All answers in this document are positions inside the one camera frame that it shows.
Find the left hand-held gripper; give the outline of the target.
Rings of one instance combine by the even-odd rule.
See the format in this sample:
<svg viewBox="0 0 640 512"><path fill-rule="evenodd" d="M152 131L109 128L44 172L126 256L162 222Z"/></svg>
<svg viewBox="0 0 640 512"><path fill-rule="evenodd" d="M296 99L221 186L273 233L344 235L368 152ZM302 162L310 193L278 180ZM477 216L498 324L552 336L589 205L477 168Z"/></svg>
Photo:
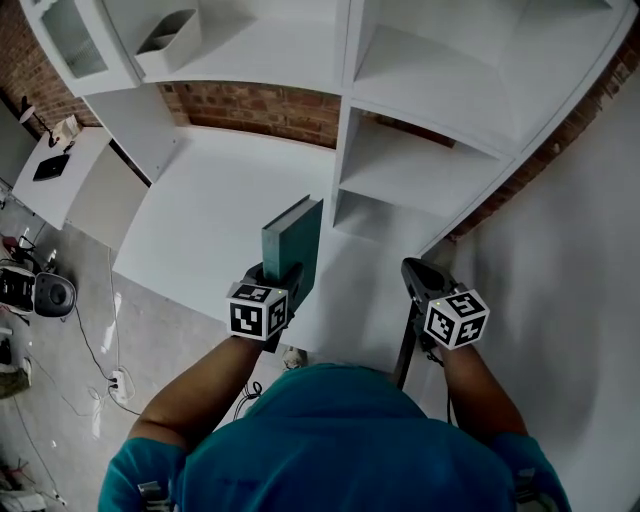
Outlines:
<svg viewBox="0 0 640 512"><path fill-rule="evenodd" d="M263 264L249 268L242 281L234 282L226 296L226 326L232 336L256 341L267 353L275 353L284 330L294 318L295 302L304 266L295 263L279 284L265 280Z"/></svg>

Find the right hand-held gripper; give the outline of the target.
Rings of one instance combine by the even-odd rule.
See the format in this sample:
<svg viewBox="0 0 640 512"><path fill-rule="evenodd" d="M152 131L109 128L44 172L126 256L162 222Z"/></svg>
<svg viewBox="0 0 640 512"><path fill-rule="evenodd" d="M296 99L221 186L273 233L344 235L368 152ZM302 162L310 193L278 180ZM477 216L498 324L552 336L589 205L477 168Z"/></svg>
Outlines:
<svg viewBox="0 0 640 512"><path fill-rule="evenodd" d="M420 258L404 258L401 275L412 301L417 298L414 275L420 281L446 281L448 271ZM478 342L485 331L490 309L475 289L452 283L446 291L433 291L419 305L413 321L417 341L432 361L435 349L453 351Z"/></svg>

